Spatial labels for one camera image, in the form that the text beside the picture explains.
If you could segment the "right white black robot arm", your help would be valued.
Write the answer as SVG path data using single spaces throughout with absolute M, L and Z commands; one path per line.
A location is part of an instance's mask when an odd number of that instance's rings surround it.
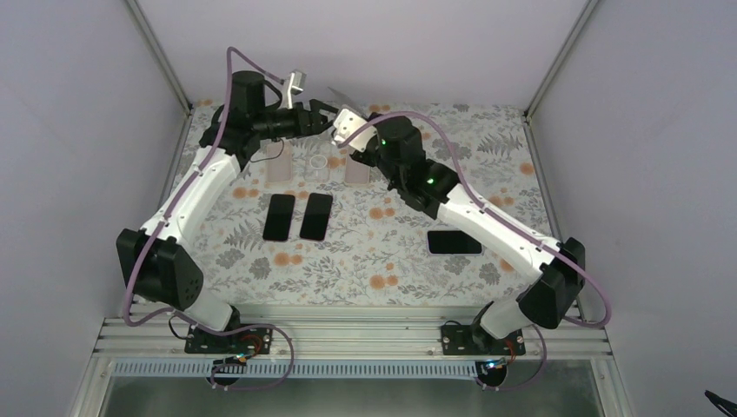
M 364 130 L 350 143 L 352 159 L 377 167 L 410 208 L 445 222 L 499 255 L 523 278 L 522 288 L 488 302 L 472 321 L 470 340 L 483 354 L 528 326 L 556 329 L 584 286 L 585 248 L 541 234 L 487 202 L 466 181 L 459 163 L 427 157 L 407 112 L 357 118 Z

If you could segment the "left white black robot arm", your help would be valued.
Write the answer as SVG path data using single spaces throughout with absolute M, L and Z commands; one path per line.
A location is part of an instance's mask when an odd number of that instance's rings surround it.
M 191 254 L 192 242 L 220 194 L 241 174 L 262 142 L 303 138 L 324 132 L 336 108 L 318 100 L 308 105 L 294 97 L 306 76 L 292 71 L 279 86 L 256 71 L 237 71 L 229 78 L 227 102 L 214 113 L 188 171 L 172 194 L 138 230 L 125 229 L 116 249 L 126 286 L 123 319 L 133 321 L 134 296 L 160 302 L 202 328 L 219 351 L 235 349 L 242 339 L 236 311 L 203 284 L 203 272 Z

